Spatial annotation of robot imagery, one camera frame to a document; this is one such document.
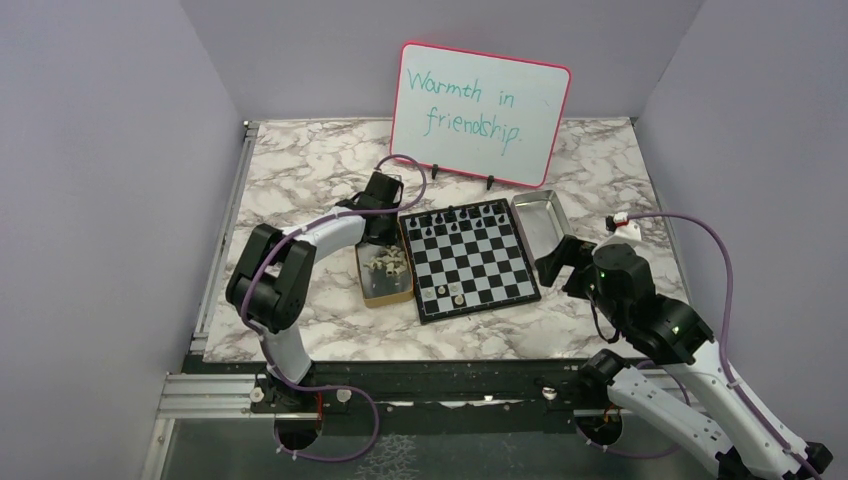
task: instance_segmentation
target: checkered board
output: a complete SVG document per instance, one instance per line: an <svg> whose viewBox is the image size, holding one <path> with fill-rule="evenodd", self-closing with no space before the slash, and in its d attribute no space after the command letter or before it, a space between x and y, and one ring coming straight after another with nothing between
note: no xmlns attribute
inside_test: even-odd
<svg viewBox="0 0 848 480"><path fill-rule="evenodd" d="M399 222L421 323L542 298L506 200L405 215Z"/></svg>

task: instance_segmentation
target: purple wall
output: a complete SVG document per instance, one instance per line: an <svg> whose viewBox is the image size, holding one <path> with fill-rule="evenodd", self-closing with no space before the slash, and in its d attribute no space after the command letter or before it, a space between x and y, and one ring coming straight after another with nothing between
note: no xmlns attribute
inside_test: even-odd
<svg viewBox="0 0 848 480"><path fill-rule="evenodd" d="M641 113L703 0L182 0L242 115L389 116L410 39L571 67L566 116Z"/></svg>
<svg viewBox="0 0 848 480"><path fill-rule="evenodd" d="M0 65L0 478L137 478L241 120L176 0L4 2Z"/></svg>
<svg viewBox="0 0 848 480"><path fill-rule="evenodd" d="M667 210L726 240L736 292L731 358L848 478L848 3L708 0L636 132ZM686 278L714 327L724 269L676 224Z"/></svg>

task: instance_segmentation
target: red whiteboard frame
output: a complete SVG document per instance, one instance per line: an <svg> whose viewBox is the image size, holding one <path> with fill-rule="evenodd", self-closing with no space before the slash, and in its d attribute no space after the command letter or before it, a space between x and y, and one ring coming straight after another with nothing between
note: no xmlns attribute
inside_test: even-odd
<svg viewBox="0 0 848 480"><path fill-rule="evenodd" d="M395 153L395 151L394 151L395 116L397 114L397 102L398 102L398 96L400 95L401 80L403 79L403 70L402 70L403 51L406 49L406 47L408 47L410 45L416 45L416 46L419 46L419 47L427 47L427 48L435 48L435 49L440 49L440 50L449 50L451 52L467 53L467 54L471 54L471 55L480 55L482 57L499 58L501 60L511 60L511 61L514 61L514 62L530 63L530 64L533 64L533 65L542 65L542 66L545 66L545 67L560 68L560 69L563 69L566 72L568 72L568 85L565 86L565 96L563 96L563 98L562 98L562 106L559 109L559 117L557 119L557 126L556 126L556 129L554 130L554 138L553 138L553 140L551 140L551 151L550 151L550 153L548 153L548 163L545 165L545 174L542 176L541 183L539 183L538 185L529 185L529 184L525 184L525 183L519 183L519 182L510 181L510 180L495 178L496 182L504 183L504 184L507 184L507 185L518 185L518 186L521 186L521 187L530 187L530 188L539 188L542 185L544 185L545 181L547 181L547 179L548 179L548 170L551 167L551 158L554 155L554 148L556 147L556 138L557 138L557 135L559 135L559 127L562 124L562 114L563 114L563 112L565 112L565 103L568 100L568 92L569 92L569 90L571 90L571 78L572 78L571 69L569 69L565 65L557 65L557 64L554 64L554 63L538 62L536 60L527 60L527 59L524 59L524 58L508 57L508 56L505 56L505 55L496 55L494 53L475 52L475 51L472 51L472 50L465 50L465 49L462 49L462 48L454 48L454 47L445 47L445 46L442 46L442 45L433 45L433 44L430 44L430 43L418 42L418 41L415 41L415 40L408 41L408 42L403 44L403 47L401 47L401 49L400 49L400 61L398 61L398 83L397 83L397 89L395 90L395 106L394 106L394 109L392 109L392 136L389 139L389 153L390 154ZM400 161L400 162L404 162L404 163L410 163L409 161L403 160L403 159L400 159L400 158L395 159L395 160ZM423 162L419 162L419 163L422 166L425 166L425 167L429 167L429 168L433 167L432 164L423 163ZM446 172L459 173L461 175L467 175L467 176L470 176L470 177L488 178L486 175L483 175L483 174L480 174L480 173L465 172L465 171L457 170L457 169L453 169L453 168L444 168L442 166L439 166L439 170L440 171L444 170Z"/></svg>

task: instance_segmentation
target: cable clip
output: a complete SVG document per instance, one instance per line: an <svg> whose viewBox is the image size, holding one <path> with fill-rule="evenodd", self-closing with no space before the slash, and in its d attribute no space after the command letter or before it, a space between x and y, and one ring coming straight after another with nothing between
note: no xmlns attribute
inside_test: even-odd
<svg viewBox="0 0 848 480"><path fill-rule="evenodd" d="M629 220L627 219L627 212L618 212L612 216L612 221L615 222L616 227L623 227L627 225Z"/></svg>

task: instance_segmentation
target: small box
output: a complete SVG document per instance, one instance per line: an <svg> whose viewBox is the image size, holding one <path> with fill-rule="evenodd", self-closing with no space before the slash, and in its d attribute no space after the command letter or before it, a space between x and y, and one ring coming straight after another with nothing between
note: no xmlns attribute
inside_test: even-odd
<svg viewBox="0 0 848 480"><path fill-rule="evenodd" d="M356 245L356 267L366 307L412 300L412 272L402 241L388 247L359 243Z"/></svg>

